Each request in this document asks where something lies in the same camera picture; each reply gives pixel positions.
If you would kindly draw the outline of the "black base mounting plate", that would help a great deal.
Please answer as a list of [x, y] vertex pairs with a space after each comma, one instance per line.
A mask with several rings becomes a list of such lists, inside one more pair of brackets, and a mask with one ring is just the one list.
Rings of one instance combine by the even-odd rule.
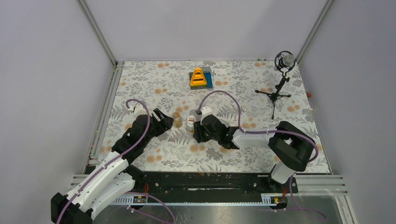
[[164, 203], [262, 203], [263, 196], [297, 193], [296, 179], [279, 184], [266, 174], [146, 172], [130, 192]]

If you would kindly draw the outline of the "yellow pyramid toy on blocks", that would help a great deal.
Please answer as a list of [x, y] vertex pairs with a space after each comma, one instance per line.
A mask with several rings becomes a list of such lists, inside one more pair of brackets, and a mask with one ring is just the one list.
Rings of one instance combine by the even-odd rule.
[[198, 67], [189, 73], [190, 90], [212, 89], [212, 69], [210, 67]]

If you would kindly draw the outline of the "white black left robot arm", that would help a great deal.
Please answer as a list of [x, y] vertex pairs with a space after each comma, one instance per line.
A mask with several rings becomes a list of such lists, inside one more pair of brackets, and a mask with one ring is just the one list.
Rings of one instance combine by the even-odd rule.
[[107, 157], [76, 187], [66, 194], [56, 193], [50, 201], [50, 219], [55, 224], [91, 224], [122, 194], [144, 188], [144, 173], [132, 162], [154, 138], [172, 128], [174, 119], [155, 109], [153, 114], [141, 106], [135, 120], [112, 146]]

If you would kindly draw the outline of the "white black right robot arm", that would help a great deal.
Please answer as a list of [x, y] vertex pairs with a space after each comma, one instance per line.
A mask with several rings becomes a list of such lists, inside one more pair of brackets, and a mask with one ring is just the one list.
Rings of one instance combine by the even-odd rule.
[[208, 115], [193, 124], [193, 138], [198, 143], [216, 141], [223, 148], [269, 148], [279, 158], [270, 172], [269, 189], [280, 192], [286, 182], [296, 172], [302, 172], [313, 160], [316, 143], [287, 121], [281, 121], [275, 129], [261, 131], [241, 130], [236, 126], [226, 126], [217, 117]]

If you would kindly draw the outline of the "small amber pill bottle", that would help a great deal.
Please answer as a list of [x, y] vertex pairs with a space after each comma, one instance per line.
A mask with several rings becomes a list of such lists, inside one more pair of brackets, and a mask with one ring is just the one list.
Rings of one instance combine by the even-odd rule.
[[182, 117], [179, 112], [174, 112], [172, 114], [173, 117], [173, 126], [175, 128], [181, 128], [183, 126]]

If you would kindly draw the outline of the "white cap amber pill bottle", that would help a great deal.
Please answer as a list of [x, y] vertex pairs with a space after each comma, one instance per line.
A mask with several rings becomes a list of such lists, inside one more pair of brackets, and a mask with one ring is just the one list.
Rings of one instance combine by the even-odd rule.
[[196, 122], [195, 116], [188, 116], [186, 120], [186, 126], [190, 133], [194, 133], [194, 123]]

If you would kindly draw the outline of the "floral patterned table mat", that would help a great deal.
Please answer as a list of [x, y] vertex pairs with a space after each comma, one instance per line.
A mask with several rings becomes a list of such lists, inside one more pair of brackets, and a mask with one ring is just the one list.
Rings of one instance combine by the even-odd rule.
[[[198, 67], [212, 69], [212, 89], [190, 90], [189, 73]], [[131, 127], [134, 100], [170, 116], [179, 112], [183, 126], [153, 138], [134, 165], [146, 171], [269, 172], [279, 158], [269, 148], [227, 150], [211, 140], [197, 143], [186, 126], [200, 105], [208, 106], [227, 126], [269, 129], [288, 121], [317, 144], [316, 159], [306, 173], [330, 173], [317, 126], [298, 67], [288, 73], [275, 104], [266, 93], [275, 92], [281, 73], [272, 62], [253, 61], [141, 61], [124, 62], [106, 131], [95, 155], [102, 162], [116, 140]]]

